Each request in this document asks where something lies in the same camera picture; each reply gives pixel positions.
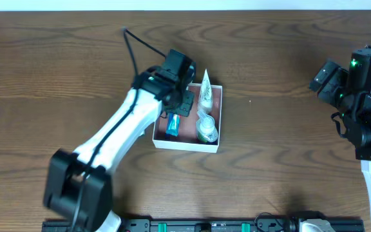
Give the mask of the red green toothpaste tube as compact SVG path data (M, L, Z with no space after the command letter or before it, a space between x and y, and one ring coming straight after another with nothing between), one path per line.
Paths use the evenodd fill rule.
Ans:
M173 119L171 121L171 134L172 136L177 137L180 129L180 116L177 114L173 114Z

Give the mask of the blue disposable razor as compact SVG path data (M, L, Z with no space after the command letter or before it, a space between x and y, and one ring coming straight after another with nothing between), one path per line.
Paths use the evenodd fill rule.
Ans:
M165 131L165 140L171 140L172 134L171 134L171 121L173 119L173 114L168 113L167 115L167 126Z

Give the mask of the white leaf-print tube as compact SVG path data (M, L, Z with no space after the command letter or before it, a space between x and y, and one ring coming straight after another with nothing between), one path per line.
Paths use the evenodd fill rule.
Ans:
M210 114L213 109L213 101L213 91L211 88L209 74L208 71L205 70L198 97L198 109Z

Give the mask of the clear pump spray bottle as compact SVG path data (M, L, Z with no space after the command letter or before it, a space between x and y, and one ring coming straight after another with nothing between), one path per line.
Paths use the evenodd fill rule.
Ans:
M196 134L198 140L203 143L216 142L219 138L219 134L215 126L214 118L206 114L204 110L198 110L197 115L198 120L196 121Z

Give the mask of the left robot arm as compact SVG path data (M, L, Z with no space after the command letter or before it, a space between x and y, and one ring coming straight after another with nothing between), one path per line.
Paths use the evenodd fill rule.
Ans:
M194 94L187 87L196 63L170 50L160 66L136 73L121 107L92 138L73 152L57 150L50 159L43 204L68 222L63 231L117 231L113 175L125 154L162 113L187 117Z

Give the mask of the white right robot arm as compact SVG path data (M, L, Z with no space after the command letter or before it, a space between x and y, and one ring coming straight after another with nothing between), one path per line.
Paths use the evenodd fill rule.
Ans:
M327 61L309 84L318 98L335 107L338 135L355 147L361 163L371 219L371 46L352 53L348 69Z

